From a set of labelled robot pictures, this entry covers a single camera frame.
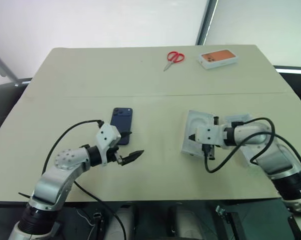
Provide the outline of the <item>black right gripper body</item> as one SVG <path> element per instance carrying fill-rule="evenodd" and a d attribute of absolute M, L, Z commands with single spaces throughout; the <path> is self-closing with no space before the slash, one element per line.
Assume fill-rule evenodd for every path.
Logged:
<path fill-rule="evenodd" d="M 219 124 L 219 117 L 214 116 L 213 117 L 213 123 L 214 125 Z M 213 145 L 209 144 L 202 144 L 201 150 L 203 151 L 204 157 L 208 160 L 215 160 L 215 147 Z"/>

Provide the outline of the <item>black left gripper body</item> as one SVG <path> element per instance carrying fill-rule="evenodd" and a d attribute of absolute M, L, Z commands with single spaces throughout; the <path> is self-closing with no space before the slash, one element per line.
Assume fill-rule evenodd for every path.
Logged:
<path fill-rule="evenodd" d="M 115 145 L 114 147 L 110 147 L 106 152 L 107 162 L 116 162 L 117 164 L 122 164 L 122 157 L 118 153 L 119 146 Z"/>

